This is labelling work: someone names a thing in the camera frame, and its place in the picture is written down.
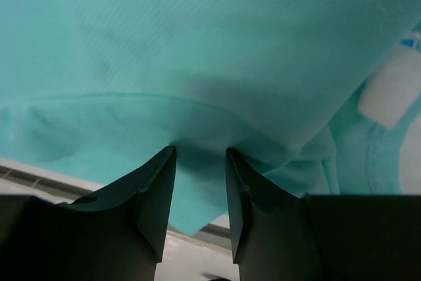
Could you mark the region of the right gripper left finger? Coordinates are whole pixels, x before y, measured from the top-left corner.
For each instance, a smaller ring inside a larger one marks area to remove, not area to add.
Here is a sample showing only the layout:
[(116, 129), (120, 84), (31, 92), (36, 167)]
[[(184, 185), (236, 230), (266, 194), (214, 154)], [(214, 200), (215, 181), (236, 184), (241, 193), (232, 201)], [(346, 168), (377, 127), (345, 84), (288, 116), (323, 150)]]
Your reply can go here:
[(176, 171), (168, 146), (73, 203), (1, 196), (2, 280), (153, 280)]

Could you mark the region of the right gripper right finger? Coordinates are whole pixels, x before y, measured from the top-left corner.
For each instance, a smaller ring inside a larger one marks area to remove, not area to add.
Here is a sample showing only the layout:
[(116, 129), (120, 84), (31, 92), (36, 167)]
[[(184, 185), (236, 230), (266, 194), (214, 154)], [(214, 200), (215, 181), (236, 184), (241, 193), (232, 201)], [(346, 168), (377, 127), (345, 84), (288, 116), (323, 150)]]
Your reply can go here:
[(419, 280), (420, 197), (295, 197), (225, 156), (234, 263), (241, 280)]

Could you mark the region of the teal t shirt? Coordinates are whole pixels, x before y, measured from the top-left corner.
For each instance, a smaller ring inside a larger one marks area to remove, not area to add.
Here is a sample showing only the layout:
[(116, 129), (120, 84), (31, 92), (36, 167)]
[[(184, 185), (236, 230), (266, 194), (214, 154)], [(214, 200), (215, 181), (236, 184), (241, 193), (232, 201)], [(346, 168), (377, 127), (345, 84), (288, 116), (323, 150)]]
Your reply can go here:
[(296, 196), (400, 193), (357, 110), (420, 0), (1, 0), (1, 155), (108, 184), (167, 145), (170, 223), (227, 210), (224, 154)]

